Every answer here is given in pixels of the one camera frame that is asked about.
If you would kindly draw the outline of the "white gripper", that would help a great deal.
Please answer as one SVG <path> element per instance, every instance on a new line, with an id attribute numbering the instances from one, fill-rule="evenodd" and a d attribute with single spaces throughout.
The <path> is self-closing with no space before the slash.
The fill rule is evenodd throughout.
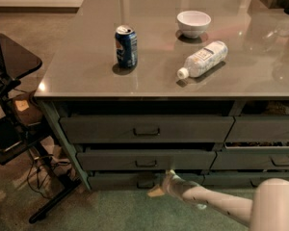
<path id="1" fill-rule="evenodd" d="M 200 188 L 200 184 L 194 181 L 186 181 L 179 177 L 173 169 L 166 170 L 166 176 L 163 180 L 162 187 L 154 186 L 147 192 L 149 197 L 163 196 L 165 193 L 180 199 L 181 201 L 195 205 L 198 209 L 204 210 L 206 205 L 201 203 L 193 196 L 185 195 L 185 193 L 193 188 Z"/>

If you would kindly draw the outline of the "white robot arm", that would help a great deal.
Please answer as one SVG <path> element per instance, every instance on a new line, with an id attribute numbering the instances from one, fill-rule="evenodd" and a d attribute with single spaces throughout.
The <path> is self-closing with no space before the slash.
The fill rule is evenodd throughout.
<path id="1" fill-rule="evenodd" d="M 249 231 L 289 231 L 289 181 L 272 178 L 262 182 L 253 199 L 214 192 L 168 170 L 161 184 L 147 194 L 168 194 L 197 206 L 209 206 L 245 225 Z"/>

